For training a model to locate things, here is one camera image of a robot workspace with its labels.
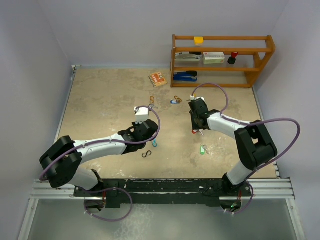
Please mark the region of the light-blue S carabiner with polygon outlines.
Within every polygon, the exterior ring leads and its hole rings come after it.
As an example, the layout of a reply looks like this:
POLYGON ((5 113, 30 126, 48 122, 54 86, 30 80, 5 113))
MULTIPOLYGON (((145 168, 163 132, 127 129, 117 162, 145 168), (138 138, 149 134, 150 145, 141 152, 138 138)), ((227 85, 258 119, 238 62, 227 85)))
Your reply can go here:
POLYGON ((157 146, 158 146, 156 139, 154 139, 154 140, 152 141, 152 146, 153 146, 153 147, 157 147, 157 146))

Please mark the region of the silver key with red tag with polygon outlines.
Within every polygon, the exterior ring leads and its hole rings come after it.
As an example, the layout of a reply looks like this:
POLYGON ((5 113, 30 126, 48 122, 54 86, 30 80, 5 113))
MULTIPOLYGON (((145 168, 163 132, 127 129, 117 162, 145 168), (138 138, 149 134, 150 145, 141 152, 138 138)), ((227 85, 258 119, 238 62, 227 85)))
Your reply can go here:
POLYGON ((200 134, 202 137, 204 136, 202 129, 193 129, 192 134, 200 134))

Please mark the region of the silver key with black tag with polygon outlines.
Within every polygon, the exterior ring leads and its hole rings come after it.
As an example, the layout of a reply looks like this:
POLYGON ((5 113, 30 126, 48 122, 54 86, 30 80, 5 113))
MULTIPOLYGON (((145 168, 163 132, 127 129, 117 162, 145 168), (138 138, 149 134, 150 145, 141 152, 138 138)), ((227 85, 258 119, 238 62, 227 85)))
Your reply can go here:
POLYGON ((158 109, 158 107, 155 106, 153 103, 149 104, 149 107, 150 107, 151 109, 158 109))

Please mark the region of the silver key with dark-blue tag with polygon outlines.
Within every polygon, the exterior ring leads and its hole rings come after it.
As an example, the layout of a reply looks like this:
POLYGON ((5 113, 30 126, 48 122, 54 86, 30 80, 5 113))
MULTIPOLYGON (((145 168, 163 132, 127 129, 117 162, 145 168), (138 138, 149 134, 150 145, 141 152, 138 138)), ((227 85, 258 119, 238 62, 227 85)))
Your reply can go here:
POLYGON ((170 101, 170 103, 171 103, 171 104, 179 104, 180 102, 177 101, 177 100, 173 100, 173 99, 172 99, 172 100, 170 101))

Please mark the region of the silver key with green tag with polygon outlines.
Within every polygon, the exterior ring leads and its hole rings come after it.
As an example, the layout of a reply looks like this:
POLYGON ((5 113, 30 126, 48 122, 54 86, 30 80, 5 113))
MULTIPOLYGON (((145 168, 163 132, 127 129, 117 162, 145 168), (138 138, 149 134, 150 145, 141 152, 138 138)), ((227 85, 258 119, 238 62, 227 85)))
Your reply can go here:
POLYGON ((207 145, 204 144, 200 146, 200 154, 201 155, 209 154, 207 145))

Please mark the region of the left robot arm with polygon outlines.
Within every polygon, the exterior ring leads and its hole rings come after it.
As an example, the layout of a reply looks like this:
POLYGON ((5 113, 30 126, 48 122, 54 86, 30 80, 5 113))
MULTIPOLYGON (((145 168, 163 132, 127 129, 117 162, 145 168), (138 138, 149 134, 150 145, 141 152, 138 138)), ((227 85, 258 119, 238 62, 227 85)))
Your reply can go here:
POLYGON ((63 136, 39 159, 43 168, 39 179, 48 181, 52 188, 72 184, 84 188, 91 196, 98 196, 103 184, 97 171, 82 170, 80 165, 106 156, 137 152, 152 141, 159 130, 160 127, 148 119, 104 138, 72 140, 68 135, 63 136))

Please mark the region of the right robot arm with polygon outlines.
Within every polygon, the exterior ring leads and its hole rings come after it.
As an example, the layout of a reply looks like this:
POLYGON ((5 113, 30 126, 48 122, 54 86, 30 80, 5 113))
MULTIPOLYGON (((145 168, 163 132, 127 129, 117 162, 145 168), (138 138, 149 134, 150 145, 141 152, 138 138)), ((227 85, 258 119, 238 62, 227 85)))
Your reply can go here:
POLYGON ((278 155, 274 141, 260 120, 227 120, 220 111, 209 110, 202 97, 192 97, 188 104, 193 131, 216 131, 236 142, 239 162, 222 178, 222 190, 226 195, 235 195, 249 175, 278 155))

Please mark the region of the black S carabiner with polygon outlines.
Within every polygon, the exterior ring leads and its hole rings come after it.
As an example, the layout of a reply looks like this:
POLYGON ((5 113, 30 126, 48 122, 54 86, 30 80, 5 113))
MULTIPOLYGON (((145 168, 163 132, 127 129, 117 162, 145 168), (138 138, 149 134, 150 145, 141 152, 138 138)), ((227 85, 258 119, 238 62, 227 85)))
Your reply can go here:
POLYGON ((152 154, 152 151, 151 151, 151 150, 148 150, 146 153, 143 153, 141 156, 142 156, 143 158, 146 158, 146 157, 150 156, 151 154, 152 154))

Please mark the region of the blue black stapler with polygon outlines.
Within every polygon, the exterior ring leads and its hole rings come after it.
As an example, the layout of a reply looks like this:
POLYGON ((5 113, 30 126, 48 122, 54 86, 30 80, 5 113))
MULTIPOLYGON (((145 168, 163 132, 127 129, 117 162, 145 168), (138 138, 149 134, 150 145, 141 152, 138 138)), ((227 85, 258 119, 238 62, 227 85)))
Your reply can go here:
POLYGON ((198 80, 197 76, 197 71, 181 71, 173 74, 173 80, 180 82, 196 82, 198 80))

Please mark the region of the orange spiral notebook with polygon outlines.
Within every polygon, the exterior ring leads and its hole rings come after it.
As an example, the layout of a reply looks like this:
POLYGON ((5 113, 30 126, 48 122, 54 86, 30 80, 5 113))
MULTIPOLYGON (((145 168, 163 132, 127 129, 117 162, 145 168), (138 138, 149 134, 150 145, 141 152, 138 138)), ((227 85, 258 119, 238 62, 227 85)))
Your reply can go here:
POLYGON ((166 85, 168 82, 161 72, 155 72, 148 76, 154 88, 166 85))

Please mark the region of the wooden shelf rack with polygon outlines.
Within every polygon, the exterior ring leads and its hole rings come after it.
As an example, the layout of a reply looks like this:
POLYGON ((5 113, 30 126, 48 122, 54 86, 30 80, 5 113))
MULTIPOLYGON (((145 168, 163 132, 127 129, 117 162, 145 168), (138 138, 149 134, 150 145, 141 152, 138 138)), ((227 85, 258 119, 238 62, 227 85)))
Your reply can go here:
POLYGON ((173 35, 170 86, 215 82, 225 88, 251 88, 275 51, 271 35, 173 35))

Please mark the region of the white red box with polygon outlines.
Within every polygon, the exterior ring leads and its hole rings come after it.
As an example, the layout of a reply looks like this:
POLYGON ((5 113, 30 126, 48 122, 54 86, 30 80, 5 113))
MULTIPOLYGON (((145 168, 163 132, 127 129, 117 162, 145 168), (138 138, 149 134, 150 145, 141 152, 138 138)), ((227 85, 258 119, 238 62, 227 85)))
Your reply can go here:
POLYGON ((204 52, 202 54, 204 64, 222 64, 225 61, 223 52, 204 52))

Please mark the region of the white stapler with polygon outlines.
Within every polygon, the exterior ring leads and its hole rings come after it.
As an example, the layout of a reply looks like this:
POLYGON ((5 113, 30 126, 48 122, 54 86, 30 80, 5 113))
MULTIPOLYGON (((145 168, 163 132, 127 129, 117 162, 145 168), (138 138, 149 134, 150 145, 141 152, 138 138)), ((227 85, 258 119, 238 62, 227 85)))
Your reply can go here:
POLYGON ((202 58, 201 52, 176 52, 174 59, 178 62, 198 62, 202 58))

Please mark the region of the red black stamp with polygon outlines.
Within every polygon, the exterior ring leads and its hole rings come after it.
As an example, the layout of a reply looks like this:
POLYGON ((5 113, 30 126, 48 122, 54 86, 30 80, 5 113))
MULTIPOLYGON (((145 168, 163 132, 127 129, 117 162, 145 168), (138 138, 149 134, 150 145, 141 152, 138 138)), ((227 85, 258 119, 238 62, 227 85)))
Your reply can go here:
POLYGON ((239 54, 238 52, 232 52, 230 57, 227 60, 227 63, 229 65, 234 65, 236 63, 236 58, 237 58, 238 54, 239 54))

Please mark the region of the black base frame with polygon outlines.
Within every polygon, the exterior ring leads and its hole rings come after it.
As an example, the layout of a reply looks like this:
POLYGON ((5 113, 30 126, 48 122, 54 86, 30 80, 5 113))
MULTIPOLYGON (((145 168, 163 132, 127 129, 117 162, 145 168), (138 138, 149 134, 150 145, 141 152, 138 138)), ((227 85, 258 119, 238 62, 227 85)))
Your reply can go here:
POLYGON ((101 197, 105 208, 122 204, 205 205, 239 210, 243 197, 253 196, 253 187, 244 181, 233 185, 227 178, 136 178, 102 179, 96 171, 89 183, 72 180, 74 195, 101 197))

